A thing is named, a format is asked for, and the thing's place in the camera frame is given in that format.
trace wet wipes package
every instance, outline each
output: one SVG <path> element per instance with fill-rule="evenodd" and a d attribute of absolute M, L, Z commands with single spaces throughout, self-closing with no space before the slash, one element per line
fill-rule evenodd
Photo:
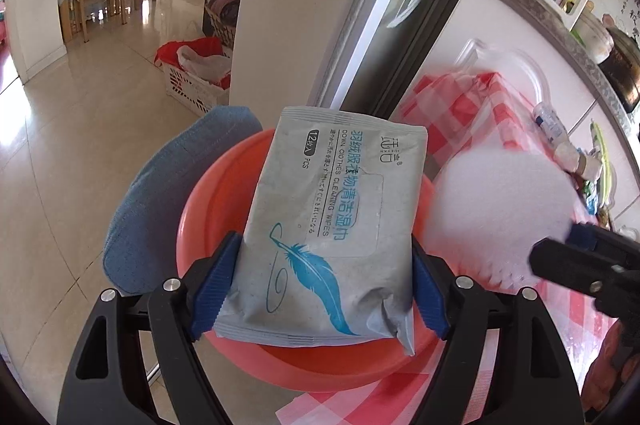
<path fill-rule="evenodd" d="M 426 143 L 422 127 L 284 109 L 216 334 L 287 347 L 397 338 L 413 354 L 411 231 Z"/>

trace tiled floor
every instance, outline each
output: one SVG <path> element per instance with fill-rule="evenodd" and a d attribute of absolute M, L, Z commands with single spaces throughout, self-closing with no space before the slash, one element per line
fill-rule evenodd
<path fill-rule="evenodd" d="M 88 43 L 76 36 L 64 58 L 0 94 L 0 329 L 51 423 L 78 334 L 109 286 L 100 253 L 114 209 L 145 161 L 196 120 L 165 94 L 152 60 L 167 40 L 199 36 L 202 1 L 145 0 L 128 24 L 90 26 Z M 295 393 L 249 377 L 208 343 L 197 350 L 234 423 L 278 423 Z M 162 379 L 152 393 L 175 422 Z"/>
<path fill-rule="evenodd" d="M 0 44 L 0 93 L 17 78 L 18 72 L 15 70 L 14 60 L 11 58 L 9 43 L 4 42 Z"/>

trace orange plastic basin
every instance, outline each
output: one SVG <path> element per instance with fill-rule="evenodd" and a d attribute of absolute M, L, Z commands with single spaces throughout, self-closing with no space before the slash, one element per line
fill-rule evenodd
<path fill-rule="evenodd" d="M 210 256 L 229 230 L 244 231 L 258 177 L 274 130 L 262 131 L 224 153 L 202 176 L 182 212 L 177 239 L 178 274 Z M 414 235 L 422 235 L 433 187 L 422 177 Z M 416 355 L 436 341 L 414 305 Z M 396 339 L 323 347 L 275 347 L 205 336 L 248 374 L 274 385 L 306 392 L 354 389 L 394 373 L 411 362 Z"/>

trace white basket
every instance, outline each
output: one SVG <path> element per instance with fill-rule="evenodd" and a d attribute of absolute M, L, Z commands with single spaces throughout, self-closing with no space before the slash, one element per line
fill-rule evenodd
<path fill-rule="evenodd" d="M 215 106 L 228 106 L 229 90 L 224 90 L 180 68 L 162 63 L 166 94 L 198 116 L 209 113 Z"/>

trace blue cloth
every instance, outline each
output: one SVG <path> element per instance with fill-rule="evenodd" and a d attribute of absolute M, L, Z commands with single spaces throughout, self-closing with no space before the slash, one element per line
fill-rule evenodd
<path fill-rule="evenodd" d="M 115 287 L 140 294 L 177 277 L 175 242 L 191 191 L 227 149 L 261 130 L 248 108 L 217 106 L 142 167 L 104 243 L 102 266 Z"/>

